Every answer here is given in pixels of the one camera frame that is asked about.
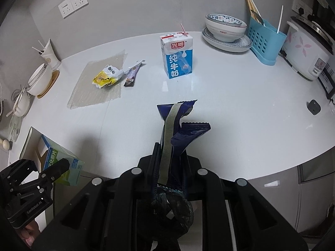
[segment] red logo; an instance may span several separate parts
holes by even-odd
[[[184,46],[185,46],[185,42],[184,41],[179,41],[179,42],[171,43],[171,48],[172,49],[180,49],[180,48],[183,48]]]

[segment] rice cooker lid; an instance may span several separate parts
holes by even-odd
[[[314,23],[303,18],[303,17],[294,17],[291,19],[304,28],[308,33],[310,33],[319,43],[322,44],[331,54],[333,54],[332,43],[330,39],[322,32]]]

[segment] beige strap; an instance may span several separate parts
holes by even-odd
[[[165,120],[164,125],[164,145],[162,158],[160,159],[160,177],[158,183],[166,185],[169,177],[169,167],[171,161],[172,144],[171,138],[173,136],[173,128],[175,124],[175,118],[183,103],[174,104]]]

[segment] bubble wrap sheet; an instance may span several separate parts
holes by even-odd
[[[100,71],[106,65],[112,65],[118,69],[123,69],[123,62],[125,61],[127,54],[125,50],[98,61],[90,61],[87,63],[83,72],[81,73],[76,86],[73,89],[70,100],[67,103],[67,108],[75,109],[77,107],[85,107],[104,103],[109,100],[113,100],[121,97],[121,82],[118,82],[112,86],[98,89],[92,84],[94,77],[98,75]]]

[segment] pink straw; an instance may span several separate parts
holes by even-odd
[[[186,34],[186,32],[185,32],[185,29],[184,29],[183,25],[182,25],[182,24],[180,24],[180,25],[181,25],[181,27],[182,27],[182,30],[183,30],[183,32],[184,32],[184,35],[187,37],[187,34]]]

